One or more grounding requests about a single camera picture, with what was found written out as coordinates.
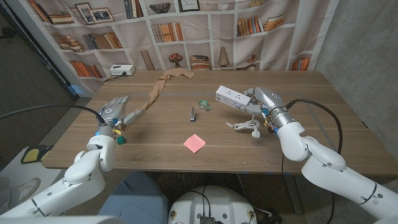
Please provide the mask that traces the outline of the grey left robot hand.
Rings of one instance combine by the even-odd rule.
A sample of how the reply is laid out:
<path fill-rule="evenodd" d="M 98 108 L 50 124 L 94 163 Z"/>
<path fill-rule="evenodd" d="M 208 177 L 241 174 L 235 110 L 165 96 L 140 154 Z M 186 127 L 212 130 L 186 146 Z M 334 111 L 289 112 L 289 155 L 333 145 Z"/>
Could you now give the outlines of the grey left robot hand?
<path fill-rule="evenodd" d="M 105 135 L 113 137 L 113 129 L 118 126 L 123 129 L 133 123 L 138 117 L 144 114 L 145 109 L 137 109 L 134 112 L 125 115 L 126 105 L 130 95 L 116 97 L 106 103 L 100 111 L 105 124 L 100 124 L 95 132 L 95 136 Z"/>

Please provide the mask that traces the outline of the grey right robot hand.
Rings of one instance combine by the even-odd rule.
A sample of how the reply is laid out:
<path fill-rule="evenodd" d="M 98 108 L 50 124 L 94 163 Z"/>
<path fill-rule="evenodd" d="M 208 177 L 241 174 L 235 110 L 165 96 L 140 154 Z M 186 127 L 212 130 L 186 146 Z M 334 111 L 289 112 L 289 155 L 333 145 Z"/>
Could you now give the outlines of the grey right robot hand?
<path fill-rule="evenodd" d="M 247 105 L 238 107 L 239 110 L 249 114 L 262 114 L 268 117 L 277 128 L 295 121 L 284 108 L 280 96 L 274 91 L 264 87 L 255 87 L 245 90 L 244 95 L 251 99 Z"/>

